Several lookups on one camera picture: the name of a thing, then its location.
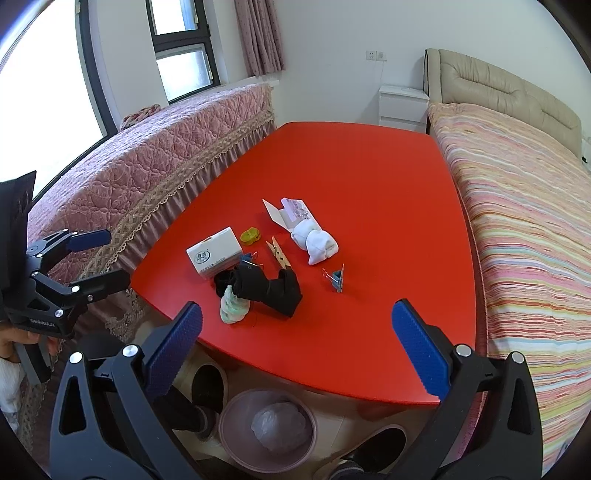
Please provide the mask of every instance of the window frame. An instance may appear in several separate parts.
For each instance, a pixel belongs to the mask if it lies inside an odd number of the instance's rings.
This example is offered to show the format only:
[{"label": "window frame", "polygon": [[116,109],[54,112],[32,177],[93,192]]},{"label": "window frame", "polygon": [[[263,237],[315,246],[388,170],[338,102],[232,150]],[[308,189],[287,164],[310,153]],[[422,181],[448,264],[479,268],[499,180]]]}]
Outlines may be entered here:
[{"label": "window frame", "polygon": [[171,32],[158,35],[154,27],[152,2],[151,0],[146,0],[148,23],[150,24],[150,33],[152,35],[152,43],[154,45],[154,53],[156,54],[156,58],[175,55],[174,53],[166,55],[166,52],[169,50],[176,50],[181,47],[190,47],[203,44],[205,53],[207,55],[207,63],[209,63],[209,69],[212,72],[213,78],[210,85],[192,90],[191,92],[187,92],[176,98],[170,99],[168,101],[169,103],[178,102],[190,97],[191,95],[195,95],[196,93],[200,93],[221,85],[220,77],[217,72],[215,56],[213,54],[211,32],[209,30],[209,24],[207,23],[207,16],[205,15],[205,5],[203,4],[203,0],[192,0],[192,3],[195,7],[197,17],[200,20],[195,30],[185,30],[182,32]]},{"label": "window frame", "polygon": [[[6,55],[1,59],[0,71],[2,66],[10,58],[10,54],[13,49],[17,46],[20,39],[26,34],[29,27],[35,20],[43,13],[43,11],[53,3],[54,0],[41,1],[38,4],[38,8],[35,15],[30,19],[26,27],[15,39],[10,48],[7,50]],[[83,160],[90,152],[96,147],[105,143],[112,136],[116,135],[119,131],[109,110],[105,94],[103,92],[102,84],[96,67],[95,54],[92,47],[92,38],[90,36],[90,18],[89,18],[89,6],[88,0],[74,0],[74,21],[76,22],[76,40],[78,43],[78,53],[80,58],[80,68],[82,70],[82,76],[86,82],[86,91],[90,103],[92,104],[93,110],[95,111],[96,121],[103,134],[103,137],[87,148],[84,152],[74,158],[68,165],[66,165],[49,183],[47,183],[33,198],[33,205],[35,205],[43,195],[45,195],[55,183],[62,178],[74,165]]]}]

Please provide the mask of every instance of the clothespin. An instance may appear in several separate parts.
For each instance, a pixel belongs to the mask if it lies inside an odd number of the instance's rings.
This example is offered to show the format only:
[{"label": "clothespin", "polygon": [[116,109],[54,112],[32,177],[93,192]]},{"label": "clothespin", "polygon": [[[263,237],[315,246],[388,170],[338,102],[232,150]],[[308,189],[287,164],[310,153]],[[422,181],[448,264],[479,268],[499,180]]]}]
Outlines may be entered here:
[{"label": "clothespin", "polygon": [[277,240],[275,239],[275,237],[272,237],[272,240],[273,240],[272,245],[269,242],[267,242],[267,246],[269,247],[269,250],[271,250],[271,253],[277,259],[281,268],[291,269],[290,261],[284,255],[283,250],[281,250],[281,247],[277,243]]}]

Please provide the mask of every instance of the rolled sock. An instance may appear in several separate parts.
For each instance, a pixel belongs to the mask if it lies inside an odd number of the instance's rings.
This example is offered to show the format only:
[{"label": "rolled sock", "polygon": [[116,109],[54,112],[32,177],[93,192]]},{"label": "rolled sock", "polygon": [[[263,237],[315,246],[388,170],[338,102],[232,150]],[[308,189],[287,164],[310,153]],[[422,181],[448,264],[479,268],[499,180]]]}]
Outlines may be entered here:
[{"label": "rolled sock", "polygon": [[315,230],[321,230],[320,225],[316,223],[316,220],[310,218],[302,220],[298,223],[291,233],[291,239],[300,247],[302,250],[306,249],[306,239],[310,232]]},{"label": "rolled sock", "polygon": [[224,323],[240,322],[251,308],[250,300],[239,299],[228,285],[220,302],[220,317]]},{"label": "rolled sock", "polygon": [[328,232],[312,231],[306,238],[306,248],[310,259],[308,265],[316,265],[339,251],[339,246]]}]

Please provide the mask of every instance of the pink curtain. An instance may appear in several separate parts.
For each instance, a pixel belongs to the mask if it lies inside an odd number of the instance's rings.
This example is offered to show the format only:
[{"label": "pink curtain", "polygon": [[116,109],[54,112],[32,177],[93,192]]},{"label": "pink curtain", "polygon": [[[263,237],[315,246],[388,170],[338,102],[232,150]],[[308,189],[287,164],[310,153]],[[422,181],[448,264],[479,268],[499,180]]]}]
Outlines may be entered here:
[{"label": "pink curtain", "polygon": [[249,75],[284,70],[274,0],[234,0]]}]

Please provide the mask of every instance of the white wall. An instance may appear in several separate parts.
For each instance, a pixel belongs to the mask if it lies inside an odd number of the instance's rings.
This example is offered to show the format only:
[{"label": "white wall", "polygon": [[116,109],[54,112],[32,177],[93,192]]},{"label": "white wall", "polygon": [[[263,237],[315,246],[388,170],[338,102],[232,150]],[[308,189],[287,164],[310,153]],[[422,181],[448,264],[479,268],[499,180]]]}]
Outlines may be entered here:
[{"label": "white wall", "polygon": [[238,17],[233,0],[204,0],[207,23],[212,35],[217,72],[222,84],[235,83],[248,77]]},{"label": "white wall", "polygon": [[[286,121],[377,123],[379,85],[422,88],[424,50],[445,48],[539,85],[591,129],[591,74],[537,0],[275,0],[275,5],[287,68],[281,77]],[[384,51],[388,61],[367,61],[366,50]]]},{"label": "white wall", "polygon": [[89,0],[89,16],[96,66],[115,125],[153,103],[167,106],[145,0]]}]

